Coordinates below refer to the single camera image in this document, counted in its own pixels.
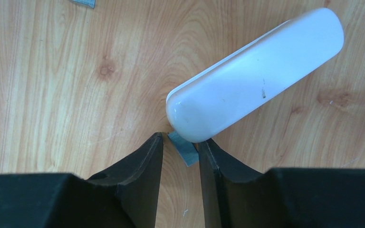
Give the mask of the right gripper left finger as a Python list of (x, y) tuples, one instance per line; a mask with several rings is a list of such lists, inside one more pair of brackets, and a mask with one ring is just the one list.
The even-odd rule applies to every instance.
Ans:
[(154, 133), (130, 155), (82, 179), (0, 174), (0, 228), (153, 228), (163, 163)]

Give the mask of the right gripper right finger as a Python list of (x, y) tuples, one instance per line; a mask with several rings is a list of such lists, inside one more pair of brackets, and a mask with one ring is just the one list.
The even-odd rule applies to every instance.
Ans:
[(258, 172), (213, 140), (199, 144), (208, 228), (365, 228), (365, 169)]

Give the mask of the white stapler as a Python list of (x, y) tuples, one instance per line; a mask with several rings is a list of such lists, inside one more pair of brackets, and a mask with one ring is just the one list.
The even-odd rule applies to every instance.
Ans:
[(318, 8), (285, 21), (173, 89), (166, 115), (185, 140), (203, 142), (233, 125), (340, 52), (338, 16)]

